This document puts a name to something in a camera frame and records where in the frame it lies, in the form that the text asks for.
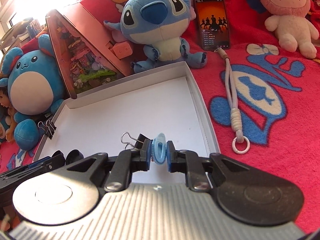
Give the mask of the black binder clip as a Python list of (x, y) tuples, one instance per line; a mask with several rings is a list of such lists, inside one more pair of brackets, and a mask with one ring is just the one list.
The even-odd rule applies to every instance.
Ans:
[(129, 132), (123, 133), (120, 137), (124, 150), (140, 150), (146, 140), (149, 140), (149, 138), (143, 134), (139, 134), (137, 138), (134, 138)]
[(38, 128), (44, 130), (44, 134), (49, 138), (52, 139), (53, 135), (56, 131), (56, 126), (53, 123), (52, 119), (48, 119), (45, 122), (40, 121), (38, 123)]

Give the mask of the light blue plastic clip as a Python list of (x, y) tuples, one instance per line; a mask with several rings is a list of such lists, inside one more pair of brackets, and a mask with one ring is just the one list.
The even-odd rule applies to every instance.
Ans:
[(151, 158), (158, 165), (166, 160), (166, 139), (163, 133), (159, 133), (151, 143)]

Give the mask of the black round cap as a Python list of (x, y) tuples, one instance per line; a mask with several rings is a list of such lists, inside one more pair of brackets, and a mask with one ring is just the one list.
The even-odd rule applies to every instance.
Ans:
[(69, 164), (72, 164), (74, 162), (77, 162), (77, 161), (79, 161), (79, 160), (81, 160), (83, 158), (84, 158), (83, 154), (79, 150), (74, 149), (74, 150), (72, 150), (71, 152), (69, 152), (67, 154), (66, 165), (69, 165)]

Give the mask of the white shallow cardboard box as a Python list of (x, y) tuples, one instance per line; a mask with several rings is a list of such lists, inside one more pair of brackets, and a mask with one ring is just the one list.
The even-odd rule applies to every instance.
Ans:
[(53, 117), (52, 138), (43, 137), (35, 159), (79, 150), (85, 157), (118, 155), (140, 134), (160, 133), (178, 150), (207, 157), (220, 152), (207, 107), (186, 63), (131, 75), (67, 99)]

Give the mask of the black binder clip on box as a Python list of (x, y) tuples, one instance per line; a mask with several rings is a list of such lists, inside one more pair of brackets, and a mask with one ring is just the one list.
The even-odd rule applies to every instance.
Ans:
[(38, 128), (44, 130), (44, 134), (49, 138), (52, 139), (53, 135), (56, 131), (56, 126), (53, 123), (52, 119), (48, 119), (45, 122), (40, 121), (38, 123)]

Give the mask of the brown-haired doll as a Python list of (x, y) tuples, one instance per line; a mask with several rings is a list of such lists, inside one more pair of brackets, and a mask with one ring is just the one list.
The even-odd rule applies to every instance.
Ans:
[(1, 87), (1, 143), (4, 141), (14, 142), (14, 130), (17, 122), (14, 120), (16, 109), (11, 104), (8, 91)]

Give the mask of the blue round plush toy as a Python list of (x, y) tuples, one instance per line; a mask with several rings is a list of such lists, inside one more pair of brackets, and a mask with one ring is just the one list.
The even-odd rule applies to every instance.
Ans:
[(33, 149), (40, 140), (34, 116), (55, 114), (65, 96), (65, 85), (48, 34), (39, 36), (38, 50), (24, 53), (14, 47), (3, 58), (1, 87), (5, 87), (13, 108), (14, 139), (20, 149)]

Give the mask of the pink triangular diorama house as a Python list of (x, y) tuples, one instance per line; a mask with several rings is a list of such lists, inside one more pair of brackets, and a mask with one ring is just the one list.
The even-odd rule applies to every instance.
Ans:
[(53, 51), (71, 98), (133, 73), (133, 47), (116, 42), (81, 3), (46, 16)]

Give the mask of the pink patterned blanket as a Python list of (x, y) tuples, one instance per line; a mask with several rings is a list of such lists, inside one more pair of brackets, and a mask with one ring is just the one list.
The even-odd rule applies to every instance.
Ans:
[[(76, 3), (104, 26), (104, 21), (120, 21), (127, 1)], [(307, 61), (291, 60), (273, 45), (270, 33), (255, 30), (253, 23), (264, 16), (249, 9), (245, 0), (224, 4), (230, 48), (204, 50), (197, 17), (182, 34), (191, 53), (207, 54), (201, 69), (180, 62), (187, 64), (200, 89), (220, 148), (207, 156), (210, 192), (188, 189), (183, 173), (168, 171), (167, 154), (162, 165), (151, 158), (150, 169), (135, 172), (124, 191), (105, 192), (104, 164), (114, 156), (99, 152), (66, 165), (63, 154), (64, 166), (15, 189), (10, 206), (21, 222), (5, 239), (304, 237), (295, 224), (304, 204), (300, 180), (276, 176), (268, 168), (278, 160), (288, 164), (295, 153), (306, 154), (300, 137), (311, 128), (302, 107)], [(267, 160), (256, 149), (268, 143), (270, 132), (279, 143), (276, 160)]]

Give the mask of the Stitch plush toy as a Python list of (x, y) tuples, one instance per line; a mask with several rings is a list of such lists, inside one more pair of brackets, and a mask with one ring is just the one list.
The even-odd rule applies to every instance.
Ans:
[(195, 18), (192, 0), (128, 0), (120, 21), (104, 21), (104, 26), (117, 42), (143, 45), (147, 59), (131, 63), (134, 73), (180, 61), (201, 69), (207, 64), (207, 54), (191, 53), (188, 41), (182, 38)]

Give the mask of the black smartphone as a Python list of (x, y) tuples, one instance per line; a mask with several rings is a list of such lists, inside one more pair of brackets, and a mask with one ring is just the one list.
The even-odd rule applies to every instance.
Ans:
[(194, 0), (201, 47), (207, 51), (230, 48), (224, 0)]

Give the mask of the pink bunny plush toy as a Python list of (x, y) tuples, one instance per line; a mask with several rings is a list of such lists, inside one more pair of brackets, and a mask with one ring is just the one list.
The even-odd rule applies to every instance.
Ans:
[(268, 31), (274, 32), (281, 48), (315, 59), (317, 49), (312, 41), (319, 38), (319, 31), (306, 19), (311, 0), (260, 0), (272, 15), (265, 20)]

